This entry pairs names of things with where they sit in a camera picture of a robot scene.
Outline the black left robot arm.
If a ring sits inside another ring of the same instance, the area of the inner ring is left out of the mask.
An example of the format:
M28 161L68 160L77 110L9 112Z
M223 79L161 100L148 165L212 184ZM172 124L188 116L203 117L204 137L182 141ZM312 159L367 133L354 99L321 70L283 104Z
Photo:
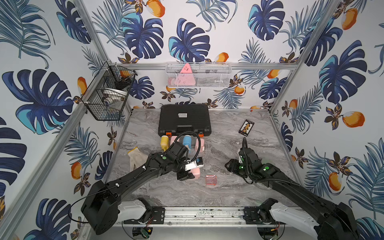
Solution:
M178 140L182 136L197 137L198 149L192 159L188 159L188 148ZM83 197L81 212L96 235L107 232L123 213L119 210L122 199L152 179L170 172L180 173L188 163L196 161L201 150L201 134L193 131L181 133L164 152L149 154L146 162L136 170L114 181L96 182L86 197Z

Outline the white work glove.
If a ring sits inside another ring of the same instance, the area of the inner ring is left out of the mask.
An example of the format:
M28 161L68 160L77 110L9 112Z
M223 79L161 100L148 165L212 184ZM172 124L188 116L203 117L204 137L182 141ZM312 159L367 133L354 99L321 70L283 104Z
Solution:
M130 171L139 168L147 162L148 155L142 153L138 147L128 152L130 158Z

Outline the pink triangular object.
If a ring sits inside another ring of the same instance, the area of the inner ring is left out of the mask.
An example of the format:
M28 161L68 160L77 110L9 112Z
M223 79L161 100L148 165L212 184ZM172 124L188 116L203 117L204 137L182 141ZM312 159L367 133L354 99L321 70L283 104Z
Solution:
M189 63L186 63L183 66L181 72L177 74L174 85L177 87L188 87L196 85L196 79Z

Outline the yellow pencil sharpener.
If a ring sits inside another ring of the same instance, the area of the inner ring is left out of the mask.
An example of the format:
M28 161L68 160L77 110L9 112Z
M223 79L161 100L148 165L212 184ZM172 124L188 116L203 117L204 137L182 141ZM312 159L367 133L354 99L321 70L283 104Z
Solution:
M166 150L169 149L169 147L170 147L169 141L170 141L170 139L168 136L165 135L165 136L161 137L160 145L161 145L161 149L163 150L163 152L165 152Z

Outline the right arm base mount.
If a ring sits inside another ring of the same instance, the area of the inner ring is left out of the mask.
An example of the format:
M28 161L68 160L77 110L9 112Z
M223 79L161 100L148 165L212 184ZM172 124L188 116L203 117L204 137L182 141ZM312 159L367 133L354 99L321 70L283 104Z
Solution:
M269 198L258 207L244 207L241 210L243 220L246 225L279 225L281 222L276 221L271 214L272 206L277 203L277 200Z

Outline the pink transparent tray back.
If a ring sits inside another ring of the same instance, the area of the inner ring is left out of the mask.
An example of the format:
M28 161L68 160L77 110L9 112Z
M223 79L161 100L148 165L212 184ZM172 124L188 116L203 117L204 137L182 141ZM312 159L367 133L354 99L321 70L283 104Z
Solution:
M216 175L206 175L206 185L215 186L217 184L217 176Z

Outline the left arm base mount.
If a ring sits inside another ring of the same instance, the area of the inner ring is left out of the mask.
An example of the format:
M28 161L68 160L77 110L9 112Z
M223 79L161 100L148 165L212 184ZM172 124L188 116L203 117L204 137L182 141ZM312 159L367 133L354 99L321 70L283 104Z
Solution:
M152 206L144 198L138 198L131 202L121 204L124 215L122 222L130 225L162 225L164 223L166 209Z

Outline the aluminium front rail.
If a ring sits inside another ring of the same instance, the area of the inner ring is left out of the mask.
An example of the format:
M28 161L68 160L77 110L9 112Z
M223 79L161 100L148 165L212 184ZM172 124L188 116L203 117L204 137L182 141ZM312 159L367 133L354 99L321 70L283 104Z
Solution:
M199 226L214 227L249 226L243 220L244 207L164 207L166 209L163 225L165 226ZM289 208L280 203L272 206L272 216L283 224L292 227L314 227L318 223L310 215L296 208ZM123 214L113 225L123 223Z

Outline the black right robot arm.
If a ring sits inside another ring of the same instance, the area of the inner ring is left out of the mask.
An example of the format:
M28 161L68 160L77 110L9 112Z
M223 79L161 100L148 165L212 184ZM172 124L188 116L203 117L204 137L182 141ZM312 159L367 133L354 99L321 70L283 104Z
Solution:
M335 204L321 198L294 182L278 167L263 163L243 138L239 158L226 163L226 169L249 184L260 183L282 194L300 210L291 209L269 198L258 207L246 207L244 220L248 224L277 224L292 226L317 240L357 240L357 221L353 211L344 203Z

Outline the black plastic tool case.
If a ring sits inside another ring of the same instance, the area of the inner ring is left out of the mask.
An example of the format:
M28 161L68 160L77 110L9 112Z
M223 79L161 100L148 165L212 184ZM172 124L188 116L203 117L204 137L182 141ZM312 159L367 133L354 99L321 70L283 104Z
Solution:
M205 104L164 105L161 107L158 135L178 136L183 132L194 132L200 137L212 133L209 108Z

